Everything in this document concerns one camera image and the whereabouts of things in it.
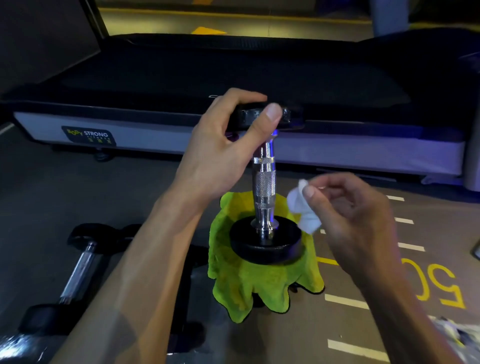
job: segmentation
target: white dash line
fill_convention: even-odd
[[[5,126],[4,128],[0,129],[0,135],[2,135],[3,133],[6,133],[7,131],[9,131],[11,128],[13,128],[15,125],[13,125],[11,122],[9,124],[7,124],[7,126]]]
[[[411,250],[418,250],[419,252],[424,252],[425,248],[420,245],[412,245],[412,244],[405,244],[405,243],[398,243],[400,248],[404,249],[411,249]]]
[[[378,350],[367,349],[361,346],[355,346],[350,344],[345,344],[344,342],[334,341],[327,339],[328,348],[333,350],[339,350],[341,352],[348,352],[349,354],[365,356],[367,358],[380,360],[382,362],[389,363],[388,355],[385,352],[380,352]]]
[[[403,197],[397,197],[397,196],[389,196],[387,195],[389,200],[396,200],[396,201],[405,201]]]
[[[339,296],[333,296],[327,293],[324,296],[325,296],[325,301],[328,301],[328,302],[346,304],[348,306],[364,308],[366,310],[369,310],[368,304],[364,301],[353,300],[351,298],[345,298],[345,297],[339,297]]]
[[[404,222],[406,224],[413,224],[413,220],[410,220],[408,218],[395,218],[396,222]]]

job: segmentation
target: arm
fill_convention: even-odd
[[[388,199],[350,173],[303,190],[340,266],[367,301],[392,363],[460,364],[407,281]]]
[[[129,249],[53,358],[62,363],[164,363],[185,257],[210,201],[242,176],[282,111],[271,104],[238,141],[225,137],[239,103],[266,101],[231,89],[195,127],[175,181],[158,199]]]

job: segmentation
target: green towel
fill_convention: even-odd
[[[252,310],[252,293],[257,293],[272,311],[284,313],[290,305],[288,286],[298,283],[311,293],[320,293],[324,281],[318,270],[313,237],[302,232],[304,253],[293,263],[262,266],[241,259],[230,246],[234,221],[254,216],[252,192],[228,192],[220,200],[221,210],[210,227],[208,276],[216,279],[213,296],[228,311],[233,322],[242,322]],[[275,215],[299,221],[290,213],[287,199],[276,195]]]

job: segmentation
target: white wipe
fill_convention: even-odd
[[[321,225],[321,221],[317,215],[308,206],[302,191],[308,184],[306,180],[299,180],[299,185],[288,193],[287,205],[288,209],[294,214],[301,214],[298,227],[307,234],[313,234]]]

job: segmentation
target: person's right arm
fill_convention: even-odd
[[[407,281],[386,196],[351,173],[316,177],[303,195],[335,259],[365,297],[390,362],[462,363]]]

